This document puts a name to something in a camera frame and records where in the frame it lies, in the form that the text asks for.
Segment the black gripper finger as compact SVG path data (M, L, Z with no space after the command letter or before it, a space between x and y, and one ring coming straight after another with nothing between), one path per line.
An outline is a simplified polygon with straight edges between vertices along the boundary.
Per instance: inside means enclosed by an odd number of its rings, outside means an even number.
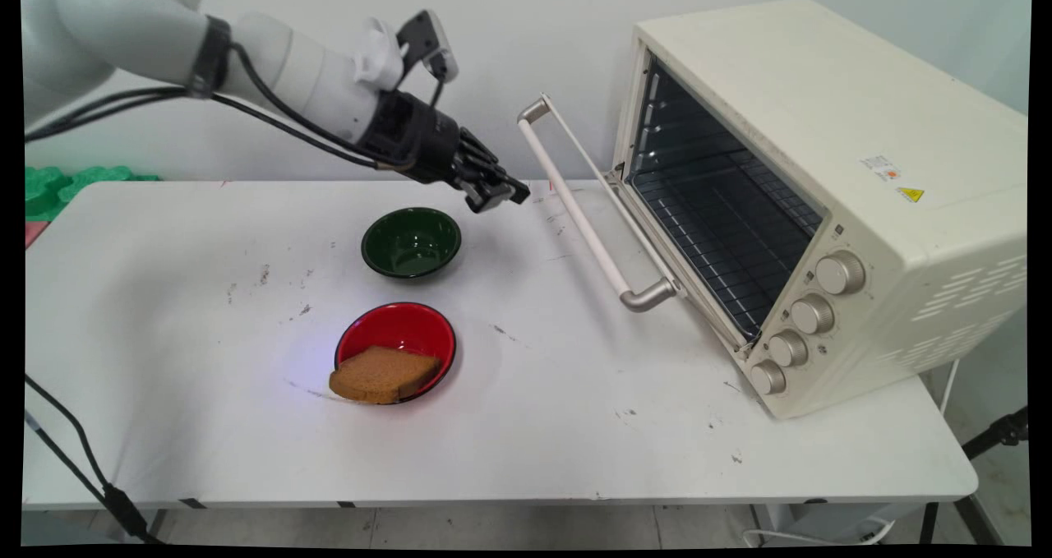
M522 205L530 195L530 190L522 181L512 178L491 150L488 150L470 129L459 131L459 179L467 181L507 181L514 185L515 195L510 202Z
M515 195L514 185L507 181L459 180L459 190L464 193L466 205L474 214L493 210Z

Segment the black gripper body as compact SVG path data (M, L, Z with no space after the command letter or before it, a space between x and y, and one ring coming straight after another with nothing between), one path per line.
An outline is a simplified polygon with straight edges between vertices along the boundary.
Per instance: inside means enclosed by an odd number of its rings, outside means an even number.
M497 157L454 119L405 91L383 91L360 150L420 183L493 183Z

